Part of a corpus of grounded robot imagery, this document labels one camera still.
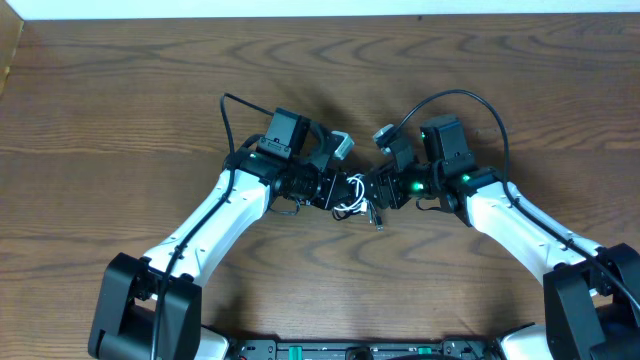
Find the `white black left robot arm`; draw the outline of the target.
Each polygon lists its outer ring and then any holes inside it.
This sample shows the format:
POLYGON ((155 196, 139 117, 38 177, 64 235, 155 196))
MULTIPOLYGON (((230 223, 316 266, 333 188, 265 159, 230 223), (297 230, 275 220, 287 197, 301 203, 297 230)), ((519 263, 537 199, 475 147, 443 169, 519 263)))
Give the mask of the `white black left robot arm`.
POLYGON ((96 359, 224 359, 229 340, 201 324, 202 290, 277 197, 330 210, 355 197, 346 173, 240 148, 170 236, 107 266, 88 340, 96 359))

